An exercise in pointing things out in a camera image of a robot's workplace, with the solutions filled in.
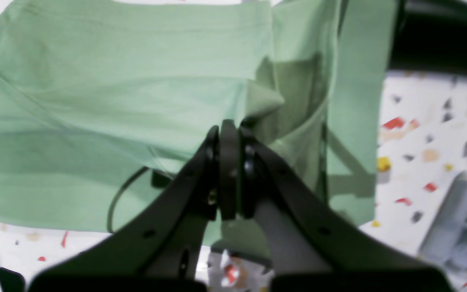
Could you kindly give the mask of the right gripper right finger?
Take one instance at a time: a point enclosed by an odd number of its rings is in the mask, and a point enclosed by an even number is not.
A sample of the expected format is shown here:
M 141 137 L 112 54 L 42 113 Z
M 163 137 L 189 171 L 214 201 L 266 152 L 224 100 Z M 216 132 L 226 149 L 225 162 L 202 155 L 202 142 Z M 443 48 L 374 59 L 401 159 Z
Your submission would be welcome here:
M 240 213 L 261 227 L 272 292 L 450 292 L 436 267 L 346 222 L 290 166 L 240 127 Z

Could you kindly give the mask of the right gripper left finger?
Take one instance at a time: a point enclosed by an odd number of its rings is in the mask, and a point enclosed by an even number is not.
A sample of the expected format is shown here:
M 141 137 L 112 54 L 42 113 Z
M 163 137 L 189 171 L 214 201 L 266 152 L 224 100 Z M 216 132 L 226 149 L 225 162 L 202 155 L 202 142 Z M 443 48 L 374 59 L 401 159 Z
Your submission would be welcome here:
M 41 272 L 30 292 L 205 292 L 194 280 L 199 252 L 215 205 L 208 196 L 217 177 L 213 126 L 174 181 L 130 223 L 95 247 Z

